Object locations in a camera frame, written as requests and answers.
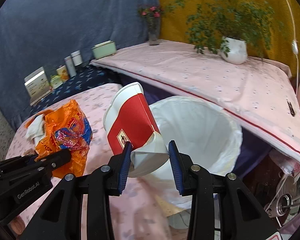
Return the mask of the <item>orange plastic bag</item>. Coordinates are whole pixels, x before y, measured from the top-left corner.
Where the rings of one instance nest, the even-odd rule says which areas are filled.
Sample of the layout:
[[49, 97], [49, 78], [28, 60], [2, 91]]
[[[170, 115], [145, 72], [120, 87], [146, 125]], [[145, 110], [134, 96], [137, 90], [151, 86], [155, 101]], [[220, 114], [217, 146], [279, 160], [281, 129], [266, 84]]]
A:
[[82, 176], [93, 132], [79, 104], [70, 100], [55, 111], [45, 109], [32, 117], [25, 124], [25, 128], [27, 129], [35, 117], [41, 114], [45, 120], [45, 137], [35, 145], [34, 150], [38, 154], [36, 161], [66, 149], [71, 153], [70, 161], [54, 170], [53, 176], [63, 178], [69, 173], [77, 177]]

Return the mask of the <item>red white paper cup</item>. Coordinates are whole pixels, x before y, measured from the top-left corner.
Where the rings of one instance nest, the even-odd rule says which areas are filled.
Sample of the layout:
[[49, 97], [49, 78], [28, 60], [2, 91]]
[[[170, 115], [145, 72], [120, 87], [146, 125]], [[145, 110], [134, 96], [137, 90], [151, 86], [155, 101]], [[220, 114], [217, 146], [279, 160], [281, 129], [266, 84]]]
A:
[[157, 123], [138, 82], [121, 88], [103, 117], [103, 127], [114, 155], [132, 145], [128, 176], [145, 176], [164, 165], [169, 154]]

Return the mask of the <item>silver metal can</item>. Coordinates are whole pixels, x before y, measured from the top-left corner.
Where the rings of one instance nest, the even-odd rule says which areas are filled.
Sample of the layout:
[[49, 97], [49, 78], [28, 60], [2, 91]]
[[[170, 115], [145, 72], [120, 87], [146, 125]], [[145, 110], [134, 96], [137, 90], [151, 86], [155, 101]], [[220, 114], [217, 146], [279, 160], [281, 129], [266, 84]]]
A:
[[289, 193], [282, 194], [269, 203], [265, 207], [265, 211], [269, 218], [282, 217], [290, 210], [292, 204], [292, 196]]

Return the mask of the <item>white crumpled tissue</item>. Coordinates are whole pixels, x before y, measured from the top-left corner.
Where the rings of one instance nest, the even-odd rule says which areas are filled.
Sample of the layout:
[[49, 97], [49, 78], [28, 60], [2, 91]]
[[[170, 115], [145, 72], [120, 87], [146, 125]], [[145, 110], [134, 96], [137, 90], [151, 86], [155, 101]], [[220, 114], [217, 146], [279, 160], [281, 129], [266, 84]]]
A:
[[38, 144], [40, 140], [42, 140], [45, 137], [45, 120], [44, 115], [38, 115], [35, 117], [33, 122], [29, 125], [26, 132], [26, 139], [28, 141], [34, 142], [35, 145]]

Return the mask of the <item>white card box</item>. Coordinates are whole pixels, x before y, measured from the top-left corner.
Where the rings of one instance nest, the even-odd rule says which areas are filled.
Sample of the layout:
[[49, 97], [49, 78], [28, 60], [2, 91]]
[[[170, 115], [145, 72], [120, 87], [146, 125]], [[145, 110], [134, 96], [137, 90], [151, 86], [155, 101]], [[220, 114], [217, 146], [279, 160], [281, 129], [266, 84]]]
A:
[[25, 77], [24, 81], [25, 88], [30, 96], [31, 106], [51, 93], [50, 83], [43, 67]]

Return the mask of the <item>small green packet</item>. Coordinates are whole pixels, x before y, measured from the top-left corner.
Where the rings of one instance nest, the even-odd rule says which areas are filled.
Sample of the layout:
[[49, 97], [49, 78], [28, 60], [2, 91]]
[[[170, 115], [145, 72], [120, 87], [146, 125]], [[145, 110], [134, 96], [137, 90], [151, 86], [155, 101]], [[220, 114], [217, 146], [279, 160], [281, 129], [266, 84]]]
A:
[[59, 75], [53, 75], [50, 77], [50, 85], [53, 89], [58, 88], [63, 84], [63, 81]]

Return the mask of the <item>black clip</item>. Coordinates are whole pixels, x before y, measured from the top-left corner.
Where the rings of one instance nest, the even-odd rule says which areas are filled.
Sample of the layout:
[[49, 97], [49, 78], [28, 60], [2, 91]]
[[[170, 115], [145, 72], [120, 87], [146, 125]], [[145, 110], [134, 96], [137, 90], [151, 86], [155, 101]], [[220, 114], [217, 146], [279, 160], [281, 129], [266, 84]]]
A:
[[294, 108], [292, 106], [292, 103], [287, 100], [287, 104], [288, 104], [288, 108], [289, 108], [291, 116], [295, 116], [295, 111], [294, 111]]

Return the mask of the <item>yellow orange can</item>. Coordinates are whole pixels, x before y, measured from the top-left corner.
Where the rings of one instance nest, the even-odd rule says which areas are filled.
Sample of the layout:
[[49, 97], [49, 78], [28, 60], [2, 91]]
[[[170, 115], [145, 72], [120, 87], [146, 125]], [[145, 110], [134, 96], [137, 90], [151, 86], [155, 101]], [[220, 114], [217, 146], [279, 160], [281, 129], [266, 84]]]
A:
[[57, 69], [57, 74], [61, 78], [62, 82], [66, 82], [67, 80], [70, 79], [69, 74], [68, 74], [68, 69], [65, 65], [59, 66]]

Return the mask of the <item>pink cloth red trim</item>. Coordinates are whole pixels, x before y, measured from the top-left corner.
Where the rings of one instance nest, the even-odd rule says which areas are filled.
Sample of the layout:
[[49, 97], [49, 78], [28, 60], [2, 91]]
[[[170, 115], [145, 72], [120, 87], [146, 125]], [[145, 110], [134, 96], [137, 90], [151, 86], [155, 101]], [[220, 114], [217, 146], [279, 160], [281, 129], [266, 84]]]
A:
[[190, 44], [163, 40], [123, 48], [91, 64], [212, 102], [300, 166], [300, 108], [281, 63], [249, 57], [235, 65], [216, 54], [198, 54]]

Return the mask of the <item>navy floral cloth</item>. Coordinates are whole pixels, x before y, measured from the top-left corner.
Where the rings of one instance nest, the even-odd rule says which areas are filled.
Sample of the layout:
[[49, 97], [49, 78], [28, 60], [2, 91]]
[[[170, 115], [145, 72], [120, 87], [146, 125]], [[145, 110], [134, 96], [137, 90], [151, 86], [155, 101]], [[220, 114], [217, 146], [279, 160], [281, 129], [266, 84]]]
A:
[[116, 81], [116, 75], [110, 70], [95, 66], [85, 67], [83, 72], [71, 77], [49, 95], [40, 99], [38, 103], [31, 107], [30, 115], [34, 115], [70, 96], [107, 83], [115, 83]]

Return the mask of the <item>tall white bottle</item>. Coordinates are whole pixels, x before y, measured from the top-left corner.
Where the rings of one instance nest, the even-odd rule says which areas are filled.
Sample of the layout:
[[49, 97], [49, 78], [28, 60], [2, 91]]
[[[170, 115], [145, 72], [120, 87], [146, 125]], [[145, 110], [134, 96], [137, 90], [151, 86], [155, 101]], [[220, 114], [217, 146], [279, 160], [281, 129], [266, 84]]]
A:
[[70, 77], [74, 77], [76, 76], [76, 68], [74, 66], [74, 63], [72, 61], [72, 57], [71, 56], [67, 56], [64, 58], [64, 61], [65, 61], [65, 65], [68, 69], [68, 73], [70, 75]]

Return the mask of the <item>white jar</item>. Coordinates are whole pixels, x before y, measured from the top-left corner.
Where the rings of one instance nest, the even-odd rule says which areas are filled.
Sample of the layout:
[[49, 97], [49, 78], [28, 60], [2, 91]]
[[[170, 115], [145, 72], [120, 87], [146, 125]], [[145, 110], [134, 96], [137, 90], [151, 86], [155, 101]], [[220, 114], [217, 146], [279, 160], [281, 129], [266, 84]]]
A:
[[71, 57], [72, 57], [72, 61], [73, 61], [75, 66], [79, 66], [83, 63], [82, 55], [81, 55], [81, 52], [79, 50], [74, 51], [73, 53], [71, 53]]

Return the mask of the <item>mint green tin box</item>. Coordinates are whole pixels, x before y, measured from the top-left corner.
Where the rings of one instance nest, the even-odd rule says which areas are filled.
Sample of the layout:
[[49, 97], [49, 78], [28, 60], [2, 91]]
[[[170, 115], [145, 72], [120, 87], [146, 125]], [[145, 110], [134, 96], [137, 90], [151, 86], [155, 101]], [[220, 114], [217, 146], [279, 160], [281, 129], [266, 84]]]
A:
[[95, 59], [101, 59], [103, 57], [115, 54], [117, 49], [114, 41], [106, 41], [94, 45], [92, 51]]

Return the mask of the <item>blue fabric sofa cover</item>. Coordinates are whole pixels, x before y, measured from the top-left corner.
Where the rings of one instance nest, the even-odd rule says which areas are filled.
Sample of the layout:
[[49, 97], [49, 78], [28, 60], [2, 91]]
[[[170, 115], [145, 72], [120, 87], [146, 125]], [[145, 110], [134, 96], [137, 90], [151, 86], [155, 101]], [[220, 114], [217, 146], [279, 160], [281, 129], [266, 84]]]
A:
[[141, 5], [158, 0], [6, 0], [0, 8], [0, 110], [13, 129], [28, 118], [30, 97], [24, 79], [44, 68], [52, 75], [64, 59], [114, 41], [121, 49], [147, 39], [138, 16]]

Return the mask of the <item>green plant white pot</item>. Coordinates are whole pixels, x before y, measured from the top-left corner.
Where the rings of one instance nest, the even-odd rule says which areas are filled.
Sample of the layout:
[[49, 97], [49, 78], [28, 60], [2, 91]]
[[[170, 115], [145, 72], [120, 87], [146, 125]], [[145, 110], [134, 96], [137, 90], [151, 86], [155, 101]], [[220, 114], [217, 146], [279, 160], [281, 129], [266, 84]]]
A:
[[[171, 0], [167, 12], [185, 9], [190, 0]], [[258, 56], [272, 49], [274, 38], [286, 38], [285, 24], [267, 0], [199, 0], [186, 15], [186, 36], [197, 53], [208, 49], [228, 59], [231, 41], [243, 42]]]

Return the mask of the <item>glass vase pink flowers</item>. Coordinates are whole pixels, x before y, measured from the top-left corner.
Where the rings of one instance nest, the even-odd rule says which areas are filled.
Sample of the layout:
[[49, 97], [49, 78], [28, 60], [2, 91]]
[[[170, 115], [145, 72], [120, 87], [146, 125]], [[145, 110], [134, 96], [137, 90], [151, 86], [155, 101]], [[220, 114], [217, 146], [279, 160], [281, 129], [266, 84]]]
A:
[[159, 45], [161, 15], [163, 14], [162, 8], [158, 5], [139, 7], [138, 14], [147, 24], [149, 45]]

